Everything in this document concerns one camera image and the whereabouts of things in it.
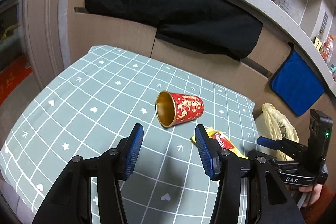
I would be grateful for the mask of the person right hand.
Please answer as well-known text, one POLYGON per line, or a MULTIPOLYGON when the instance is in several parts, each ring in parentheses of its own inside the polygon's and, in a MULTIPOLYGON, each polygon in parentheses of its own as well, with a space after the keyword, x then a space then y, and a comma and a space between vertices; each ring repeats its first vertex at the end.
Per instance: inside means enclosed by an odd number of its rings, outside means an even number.
POLYGON ((307 198, 303 202, 302 207, 307 207, 314 204, 320 198, 322 187, 322 184, 299 187, 298 190, 300 192, 307 193, 307 198))

